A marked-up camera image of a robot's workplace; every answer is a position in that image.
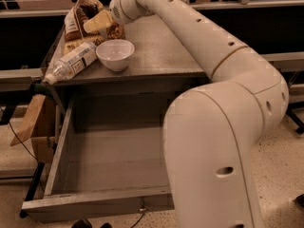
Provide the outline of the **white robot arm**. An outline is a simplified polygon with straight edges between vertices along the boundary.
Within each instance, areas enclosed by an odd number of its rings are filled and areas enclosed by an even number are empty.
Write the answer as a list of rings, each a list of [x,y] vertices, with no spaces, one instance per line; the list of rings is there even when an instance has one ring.
[[[87,32],[157,14],[210,79],[183,92],[163,121],[164,157],[180,228],[263,228],[251,148],[289,102],[281,74],[181,0],[112,0]]]

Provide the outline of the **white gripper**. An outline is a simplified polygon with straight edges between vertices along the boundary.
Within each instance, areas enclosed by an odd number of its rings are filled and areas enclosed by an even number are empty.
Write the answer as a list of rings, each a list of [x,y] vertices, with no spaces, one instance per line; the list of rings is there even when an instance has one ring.
[[[112,26],[113,20],[119,25],[126,25],[152,14],[151,11],[144,8],[136,0],[111,0],[109,11],[102,10],[86,21],[84,23],[85,32],[93,33],[109,28]]]

